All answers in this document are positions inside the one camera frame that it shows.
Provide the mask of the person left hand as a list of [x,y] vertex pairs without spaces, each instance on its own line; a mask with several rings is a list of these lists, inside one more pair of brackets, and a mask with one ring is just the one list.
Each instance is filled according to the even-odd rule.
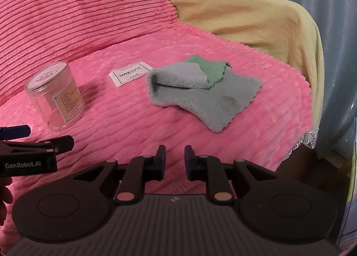
[[11,177],[1,178],[0,182],[0,225],[3,226],[5,219],[7,218],[6,204],[13,202],[13,196],[9,190],[9,186],[13,183]]

